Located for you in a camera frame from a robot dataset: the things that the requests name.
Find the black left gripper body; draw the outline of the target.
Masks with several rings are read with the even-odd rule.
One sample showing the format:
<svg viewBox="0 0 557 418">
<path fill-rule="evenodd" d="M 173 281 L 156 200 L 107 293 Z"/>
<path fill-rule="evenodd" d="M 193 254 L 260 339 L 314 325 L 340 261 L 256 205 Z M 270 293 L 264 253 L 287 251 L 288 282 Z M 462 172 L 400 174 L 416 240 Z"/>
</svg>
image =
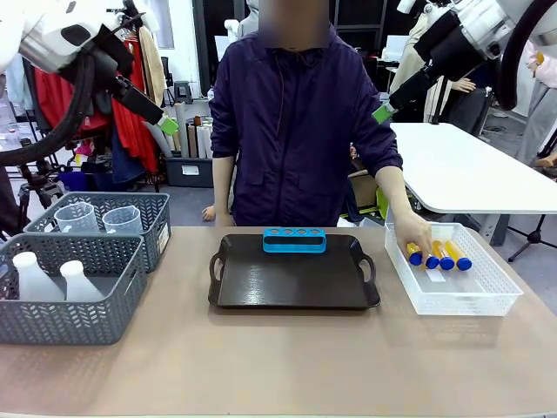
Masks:
<svg viewBox="0 0 557 418">
<path fill-rule="evenodd" d="M 147 111 L 151 102 L 130 80 L 120 75 L 114 80 L 113 98 L 129 111 Z"/>
</svg>

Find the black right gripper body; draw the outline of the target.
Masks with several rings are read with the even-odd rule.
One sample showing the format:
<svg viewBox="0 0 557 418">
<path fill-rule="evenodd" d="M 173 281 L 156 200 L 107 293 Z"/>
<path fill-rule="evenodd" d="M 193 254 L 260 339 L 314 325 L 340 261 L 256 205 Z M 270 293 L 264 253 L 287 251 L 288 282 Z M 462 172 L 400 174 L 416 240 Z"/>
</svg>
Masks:
<svg viewBox="0 0 557 418">
<path fill-rule="evenodd" d="M 403 84 L 404 101 L 412 102 L 418 96 L 426 93 L 442 76 L 443 71 L 440 66 L 433 64 L 425 65 Z"/>
</svg>

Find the person's left hand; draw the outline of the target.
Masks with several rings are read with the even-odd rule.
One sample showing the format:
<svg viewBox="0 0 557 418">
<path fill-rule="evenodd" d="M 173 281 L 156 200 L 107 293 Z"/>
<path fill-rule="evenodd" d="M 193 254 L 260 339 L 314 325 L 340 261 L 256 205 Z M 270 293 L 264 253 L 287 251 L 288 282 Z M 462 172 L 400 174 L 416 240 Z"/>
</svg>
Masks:
<svg viewBox="0 0 557 418">
<path fill-rule="evenodd" d="M 432 229 L 428 222 L 422 219 L 412 209 L 402 209 L 393 213 L 394 229 L 398 246 L 408 258 L 407 246 L 415 244 L 422 252 L 432 249 Z"/>
</svg>

